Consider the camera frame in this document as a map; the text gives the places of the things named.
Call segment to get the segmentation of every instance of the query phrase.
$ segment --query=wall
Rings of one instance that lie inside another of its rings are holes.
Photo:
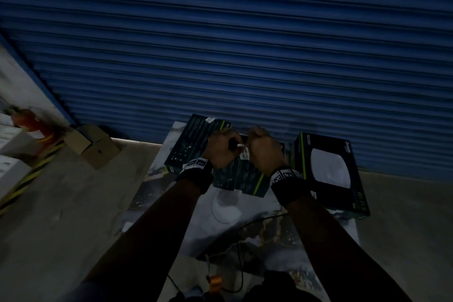
[[[32,109],[46,122],[62,127],[69,125],[63,113],[1,44],[0,97],[10,104]]]
[[[453,185],[361,172],[371,217],[362,247],[413,301],[453,298]]]

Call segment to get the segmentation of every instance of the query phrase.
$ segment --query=black cable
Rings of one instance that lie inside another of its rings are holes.
[[[176,285],[176,283],[173,281],[173,279],[170,277],[170,275],[168,274],[167,277],[169,278],[169,280],[173,283],[174,287],[176,288],[176,290],[178,290],[179,292],[181,292],[181,290],[179,290],[178,286]]]
[[[258,223],[258,222],[262,222],[264,221],[265,219],[275,219],[277,217],[281,217],[281,216],[287,216],[289,215],[289,213],[285,213],[285,214],[279,214],[279,215],[273,215],[273,216],[268,216],[268,217],[263,217],[261,219],[256,219],[255,221],[251,221],[251,222],[248,222],[246,223],[245,225],[242,225],[241,227],[238,228],[237,232],[236,232],[236,237],[237,237],[237,241],[236,241],[236,248],[237,248],[237,256],[239,258],[239,268],[241,269],[241,286],[238,290],[229,290],[229,289],[226,289],[226,288],[222,288],[223,291],[227,292],[227,293],[230,293],[230,294],[236,294],[238,292],[240,292],[244,286],[244,271],[242,270],[242,263],[241,263],[241,252],[239,250],[239,232],[244,229],[245,227],[247,227],[248,225],[251,225],[253,223]]]

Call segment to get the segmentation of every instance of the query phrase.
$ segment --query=black wristband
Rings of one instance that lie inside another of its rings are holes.
[[[213,170],[214,167],[209,160],[205,158],[193,159],[183,166],[182,172],[179,173],[175,180],[187,179],[191,181],[198,186],[200,193],[203,195],[214,180]]]
[[[270,187],[279,203],[286,208],[288,203],[304,195],[310,195],[306,181],[299,172],[289,166],[281,166],[270,175]]]

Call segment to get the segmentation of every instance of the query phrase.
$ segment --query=green stripe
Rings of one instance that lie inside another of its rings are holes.
[[[302,149],[302,170],[303,170],[303,179],[307,179],[305,175],[305,154],[303,153],[303,133],[300,133],[300,146]]]
[[[263,180],[263,177],[264,177],[264,174],[261,173],[260,180],[258,180],[258,184],[256,185],[255,191],[253,191],[253,196],[256,195],[256,193],[258,192],[258,188],[261,184],[261,181]]]

